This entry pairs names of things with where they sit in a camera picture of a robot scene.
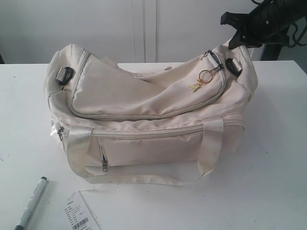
price tag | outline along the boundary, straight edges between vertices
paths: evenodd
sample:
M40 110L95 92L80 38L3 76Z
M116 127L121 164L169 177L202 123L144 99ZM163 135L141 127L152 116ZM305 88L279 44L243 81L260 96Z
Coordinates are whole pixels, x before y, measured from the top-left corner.
M67 199L64 211L72 230L100 230L80 192Z

bag handle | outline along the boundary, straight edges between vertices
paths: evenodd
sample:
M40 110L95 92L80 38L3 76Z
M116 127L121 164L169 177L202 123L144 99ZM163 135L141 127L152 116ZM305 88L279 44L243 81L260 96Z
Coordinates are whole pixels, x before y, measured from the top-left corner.
M221 117L203 120L204 133L202 151L198 156L200 177L196 181L213 171L219 158L223 144L224 122ZM167 184L184 185L190 182L181 182L171 177L159 175L95 175L85 167L86 154L90 145L92 128L73 126L68 135L67 158L68 163L78 176L91 184Z

white bag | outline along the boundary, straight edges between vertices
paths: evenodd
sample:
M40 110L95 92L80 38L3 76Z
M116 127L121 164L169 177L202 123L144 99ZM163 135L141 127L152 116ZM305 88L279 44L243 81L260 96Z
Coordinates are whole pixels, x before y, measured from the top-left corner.
M239 76L226 67L228 58ZM236 149L256 87L245 46L218 46L174 68L139 74L69 45L49 64L45 94L77 175L90 183L180 185L164 171L194 164L201 177L220 154ZM158 173L147 174L152 169Z

pen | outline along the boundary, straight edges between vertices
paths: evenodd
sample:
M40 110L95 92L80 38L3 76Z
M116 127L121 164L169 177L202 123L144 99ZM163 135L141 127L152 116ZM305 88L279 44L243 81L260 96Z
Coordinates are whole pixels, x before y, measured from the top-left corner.
M47 183L47 178L46 177L42 177L39 179L38 184L31 196L31 199L29 201L28 206L25 208L24 214L21 217L21 220L18 222L15 230L24 230L25 225L27 224L27 221L29 220L35 205L38 202L38 199L45 187L45 184Z

table surface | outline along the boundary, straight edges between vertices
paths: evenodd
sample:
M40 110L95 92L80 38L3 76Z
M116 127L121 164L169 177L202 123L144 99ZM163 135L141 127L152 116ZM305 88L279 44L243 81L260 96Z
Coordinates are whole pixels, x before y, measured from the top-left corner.
M121 64L130 71L170 64ZM192 184L103 184L82 192L104 230L300 230L307 225L307 76L293 61L254 62L259 87L235 154ZM70 195L92 188L50 137L47 65L0 65L0 229L13 229L41 176L28 229L65 228Z

